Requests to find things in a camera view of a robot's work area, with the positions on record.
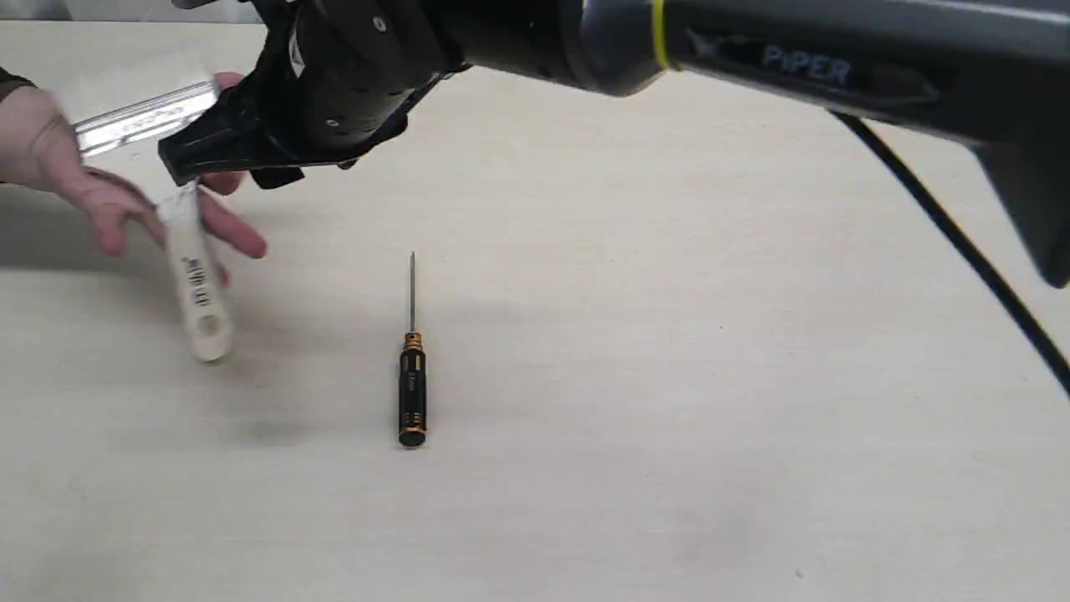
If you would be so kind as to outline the person's bare open hand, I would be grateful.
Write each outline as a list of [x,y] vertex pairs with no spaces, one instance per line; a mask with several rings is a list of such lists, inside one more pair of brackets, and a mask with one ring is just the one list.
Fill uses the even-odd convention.
[[[244,172],[210,174],[199,192],[201,221],[213,237],[253,259],[268,254],[268,240],[251,223],[221,205],[217,195],[236,192]],[[167,233],[156,209],[122,177],[85,165],[73,126],[54,96],[22,88],[1,104],[1,177],[3,186],[51,192],[80,210],[104,254],[121,257],[127,248],[125,225],[141,225],[157,247]]]

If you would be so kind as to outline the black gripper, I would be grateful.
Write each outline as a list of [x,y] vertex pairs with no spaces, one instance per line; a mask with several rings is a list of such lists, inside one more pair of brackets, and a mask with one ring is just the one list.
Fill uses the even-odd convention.
[[421,1],[257,1],[268,38],[253,72],[160,140],[179,184],[243,171],[263,190],[306,168],[348,169],[406,132],[408,114],[465,65]]

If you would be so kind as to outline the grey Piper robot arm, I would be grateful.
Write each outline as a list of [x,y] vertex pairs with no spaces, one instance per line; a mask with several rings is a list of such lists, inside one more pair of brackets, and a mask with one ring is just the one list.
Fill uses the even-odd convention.
[[1067,285],[1066,1],[257,1],[255,70],[158,145],[177,183],[351,167],[482,66],[625,98],[685,71],[965,145]]

